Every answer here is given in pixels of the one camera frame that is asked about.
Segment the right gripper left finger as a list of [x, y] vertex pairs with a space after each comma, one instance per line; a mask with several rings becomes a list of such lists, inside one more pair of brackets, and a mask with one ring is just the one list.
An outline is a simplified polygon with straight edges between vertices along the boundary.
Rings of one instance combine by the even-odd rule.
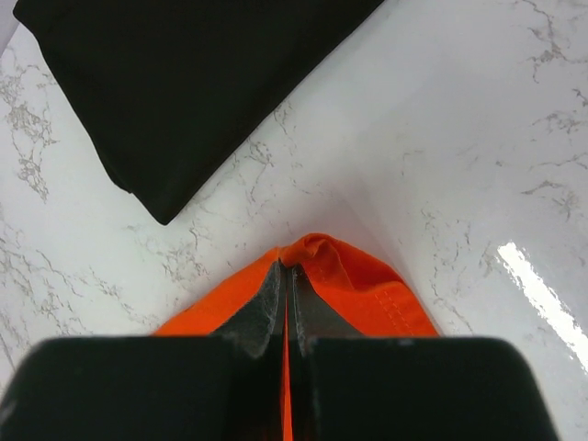
[[261, 287], [212, 334], [232, 341], [249, 358], [260, 358], [283, 325], [283, 268], [272, 263]]

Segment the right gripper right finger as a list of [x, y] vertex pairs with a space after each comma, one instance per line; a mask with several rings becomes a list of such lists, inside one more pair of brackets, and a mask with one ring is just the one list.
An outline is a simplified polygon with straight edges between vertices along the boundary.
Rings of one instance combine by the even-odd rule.
[[307, 355], [312, 339], [354, 336], [354, 327], [321, 298], [302, 266], [294, 266], [290, 274], [289, 340], [301, 356]]

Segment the orange t shirt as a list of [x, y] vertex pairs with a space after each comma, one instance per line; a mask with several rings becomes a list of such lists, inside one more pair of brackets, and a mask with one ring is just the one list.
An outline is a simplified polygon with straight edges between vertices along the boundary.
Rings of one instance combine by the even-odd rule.
[[271, 265], [300, 265], [318, 297], [368, 336], [435, 336], [420, 301], [385, 263], [320, 233], [276, 247], [222, 281], [157, 331], [158, 336], [205, 335], [240, 311], [262, 287]]

